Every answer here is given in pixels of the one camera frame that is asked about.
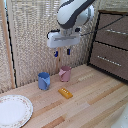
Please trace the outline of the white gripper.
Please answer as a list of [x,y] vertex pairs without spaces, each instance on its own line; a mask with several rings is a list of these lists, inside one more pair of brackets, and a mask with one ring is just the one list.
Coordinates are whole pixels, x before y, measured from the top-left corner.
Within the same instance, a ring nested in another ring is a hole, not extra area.
[[[50,31],[47,34],[47,46],[49,48],[57,48],[63,46],[76,45],[80,42],[80,34],[75,33],[68,36],[61,34],[59,30]],[[71,54],[71,49],[67,49],[67,55]],[[55,57],[58,57],[58,51],[55,50]]]

